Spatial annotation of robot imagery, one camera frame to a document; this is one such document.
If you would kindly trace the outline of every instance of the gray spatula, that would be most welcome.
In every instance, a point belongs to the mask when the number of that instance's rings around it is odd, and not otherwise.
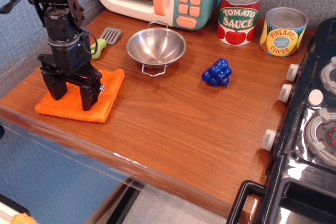
[[[91,56],[93,60],[97,60],[100,57],[101,51],[106,47],[106,45],[114,45],[119,36],[121,34],[121,30],[107,27],[103,31],[103,33],[100,35],[99,39],[97,39],[98,48],[97,52]],[[96,49],[96,43],[91,45],[91,53],[93,54]]]
[[[107,27],[101,34],[100,38],[105,39],[108,45],[114,45],[119,36],[121,34],[121,30]]]

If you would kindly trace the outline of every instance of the black handle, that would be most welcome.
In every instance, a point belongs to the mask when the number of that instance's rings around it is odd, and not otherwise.
[[[10,0],[9,3],[0,8],[0,14],[8,14],[20,0]]]
[[[260,200],[261,200],[262,196],[265,195],[265,191],[266,191],[266,187],[261,184],[255,183],[250,180],[244,181],[240,186],[240,189],[236,196],[235,202],[232,206],[229,217],[227,218],[226,224],[238,223],[241,211],[243,210],[245,201],[249,194],[254,194],[260,197]]]
[[[5,129],[4,127],[0,124],[0,139],[5,135]]]

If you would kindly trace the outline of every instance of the wooden table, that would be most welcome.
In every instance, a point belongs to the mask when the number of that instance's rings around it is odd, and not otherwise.
[[[0,100],[0,116],[227,217],[244,180],[265,183],[269,153],[261,149],[264,133],[280,125],[286,109],[278,100],[281,86],[288,83],[290,64],[302,62],[314,31],[306,30],[297,54],[281,58],[259,47],[263,20],[253,41],[237,47],[219,41],[217,21],[215,12],[200,30],[172,28],[184,36],[186,53],[166,74],[152,78],[126,50],[128,39],[148,22],[105,10],[88,28],[97,37],[106,27],[122,35],[92,64],[125,71],[107,121],[34,112],[47,92],[39,69]],[[233,69],[226,87],[201,79],[218,58]]]

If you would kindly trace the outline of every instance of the stainless steel bowl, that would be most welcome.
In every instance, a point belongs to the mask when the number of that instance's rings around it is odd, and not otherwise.
[[[154,23],[163,23],[166,28],[150,28]],[[152,77],[164,74],[168,65],[184,55],[186,47],[183,36],[168,29],[168,24],[162,21],[149,23],[147,29],[134,34],[126,45],[128,54],[142,65],[142,72]],[[145,72],[145,68],[164,69],[164,71],[149,74]]]

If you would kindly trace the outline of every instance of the black stove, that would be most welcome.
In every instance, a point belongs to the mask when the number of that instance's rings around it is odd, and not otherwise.
[[[260,197],[251,223],[336,223],[336,18],[319,25],[287,80],[280,129],[263,141],[266,185],[243,182],[227,223],[237,223],[250,194]]]

